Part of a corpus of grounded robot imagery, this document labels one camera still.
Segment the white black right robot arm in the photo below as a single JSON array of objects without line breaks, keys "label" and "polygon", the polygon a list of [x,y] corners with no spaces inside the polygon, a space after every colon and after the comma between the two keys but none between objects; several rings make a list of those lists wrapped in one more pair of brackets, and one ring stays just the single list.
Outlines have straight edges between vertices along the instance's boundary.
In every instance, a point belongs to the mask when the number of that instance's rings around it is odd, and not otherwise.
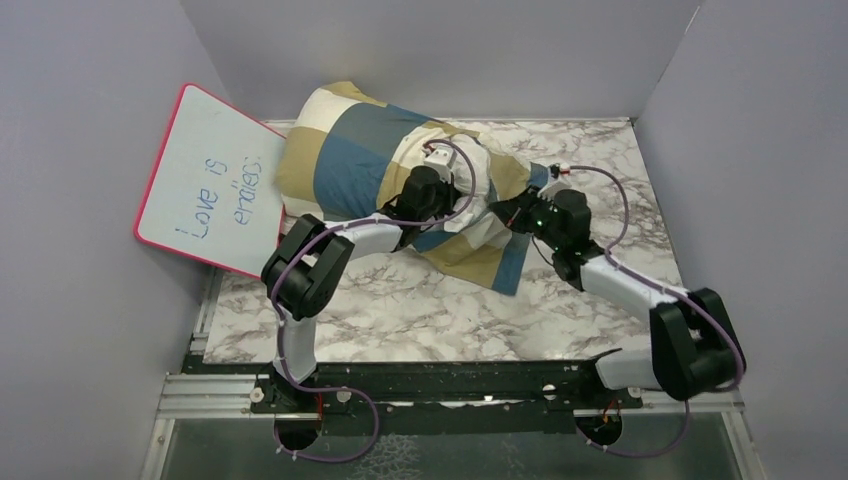
[{"label": "white black right robot arm", "polygon": [[585,404],[600,407],[625,388],[659,390],[685,401],[739,383],[746,362],[721,297],[708,288],[669,286],[612,257],[591,237],[592,214],[583,193],[565,189],[545,198],[529,187],[489,209],[512,232],[547,245],[563,281],[649,327],[647,349],[614,350],[585,362],[589,372],[576,383]]}]

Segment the white pillow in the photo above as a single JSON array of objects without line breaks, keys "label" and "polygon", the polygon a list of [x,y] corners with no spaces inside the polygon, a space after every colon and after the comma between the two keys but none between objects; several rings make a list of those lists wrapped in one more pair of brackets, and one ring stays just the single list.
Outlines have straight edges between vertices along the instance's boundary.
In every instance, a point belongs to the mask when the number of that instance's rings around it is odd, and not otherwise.
[{"label": "white pillow", "polygon": [[446,221],[442,229],[449,233],[463,235],[472,249],[482,246],[505,247],[511,233],[497,217],[488,210],[489,196],[494,192],[490,181],[491,155],[476,139],[465,134],[457,134],[449,139],[471,161],[471,167],[461,155],[454,161],[451,171],[454,186],[462,194],[455,203],[459,210],[471,199],[470,205],[452,220]]}]

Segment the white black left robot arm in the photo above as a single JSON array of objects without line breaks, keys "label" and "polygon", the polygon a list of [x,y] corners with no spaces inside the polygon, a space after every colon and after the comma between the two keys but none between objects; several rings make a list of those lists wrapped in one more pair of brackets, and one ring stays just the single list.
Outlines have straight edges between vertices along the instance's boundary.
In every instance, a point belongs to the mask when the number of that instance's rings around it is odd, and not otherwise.
[{"label": "white black left robot arm", "polygon": [[461,197],[453,176],[413,168],[400,194],[364,218],[325,222],[300,216],[261,272],[269,300],[278,314],[276,396],[298,411],[313,401],[316,317],[329,304],[350,261],[394,253],[422,231],[455,214]]}]

